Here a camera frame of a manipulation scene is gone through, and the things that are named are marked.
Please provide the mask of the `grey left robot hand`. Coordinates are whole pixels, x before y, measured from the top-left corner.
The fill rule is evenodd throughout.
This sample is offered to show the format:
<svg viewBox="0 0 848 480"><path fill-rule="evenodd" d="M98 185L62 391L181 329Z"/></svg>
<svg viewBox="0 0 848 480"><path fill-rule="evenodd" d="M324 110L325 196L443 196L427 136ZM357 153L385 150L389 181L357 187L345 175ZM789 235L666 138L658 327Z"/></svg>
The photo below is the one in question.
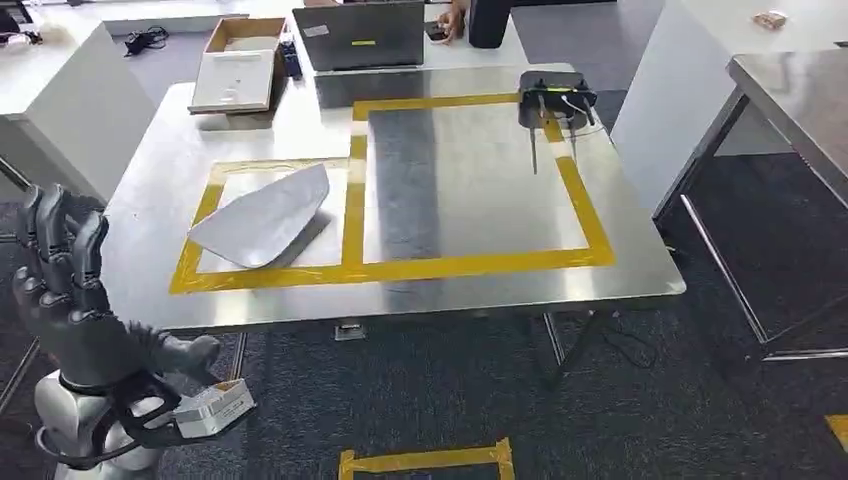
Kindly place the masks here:
<svg viewBox="0 0 848 480"><path fill-rule="evenodd" d="M108 219L92 211L76 222L67 215L71 200L59 184L27 189L16 227L26 263L13 277L19 316L56 360L62 381L84 394L165 373L217 383L210 371L221 350L216 338L179 339L113 312L101 281Z"/></svg>

